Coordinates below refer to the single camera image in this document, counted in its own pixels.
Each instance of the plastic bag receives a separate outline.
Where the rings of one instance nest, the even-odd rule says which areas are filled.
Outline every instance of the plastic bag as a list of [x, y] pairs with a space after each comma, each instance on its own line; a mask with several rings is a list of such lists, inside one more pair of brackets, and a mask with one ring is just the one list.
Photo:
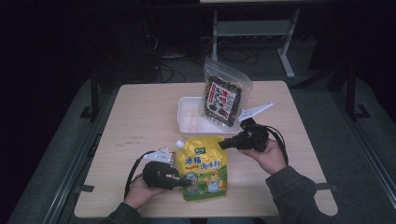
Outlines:
[[201, 115], [224, 132], [234, 125], [253, 90], [253, 82], [244, 73], [210, 58], [205, 59], [205, 88]]
[[180, 177], [188, 178], [192, 185], [183, 188], [186, 201], [225, 196], [227, 191], [227, 153], [219, 146], [224, 137], [203, 136], [178, 141], [176, 153]]

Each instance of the sleeve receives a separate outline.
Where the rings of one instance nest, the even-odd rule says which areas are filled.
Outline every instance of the sleeve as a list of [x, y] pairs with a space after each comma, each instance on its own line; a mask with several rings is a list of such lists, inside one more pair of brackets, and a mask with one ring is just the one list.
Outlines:
[[334, 223], [315, 203], [316, 184], [288, 166], [268, 177], [267, 183], [281, 223]]
[[136, 209], [126, 203], [120, 203], [116, 211], [101, 220], [98, 224], [135, 224], [140, 215]]

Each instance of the person's left hand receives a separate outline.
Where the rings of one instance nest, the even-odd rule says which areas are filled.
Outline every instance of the person's left hand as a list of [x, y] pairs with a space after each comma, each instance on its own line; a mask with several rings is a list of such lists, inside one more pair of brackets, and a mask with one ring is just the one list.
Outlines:
[[131, 185], [131, 188], [126, 196], [124, 203], [127, 203], [132, 208], [138, 209], [144, 204], [148, 203], [155, 196], [169, 191], [168, 189], [149, 188], [143, 176], [139, 176]]

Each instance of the person's right hand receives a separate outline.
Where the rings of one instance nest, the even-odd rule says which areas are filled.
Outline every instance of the person's right hand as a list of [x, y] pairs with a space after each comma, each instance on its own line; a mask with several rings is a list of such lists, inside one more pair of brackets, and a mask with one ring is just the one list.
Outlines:
[[253, 158], [259, 163], [260, 167], [270, 175], [275, 174], [287, 166], [282, 150], [277, 141], [268, 139], [268, 146], [264, 152], [256, 150], [242, 150], [239, 152]]

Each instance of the white cap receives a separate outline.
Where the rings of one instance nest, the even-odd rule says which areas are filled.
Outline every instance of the white cap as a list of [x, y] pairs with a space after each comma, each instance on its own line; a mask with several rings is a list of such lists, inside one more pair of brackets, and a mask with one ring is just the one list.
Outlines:
[[176, 146], [177, 146], [178, 148], [183, 148], [183, 146], [184, 146], [184, 142], [183, 142], [183, 141], [181, 141], [181, 140], [177, 140], [177, 142], [176, 142]]

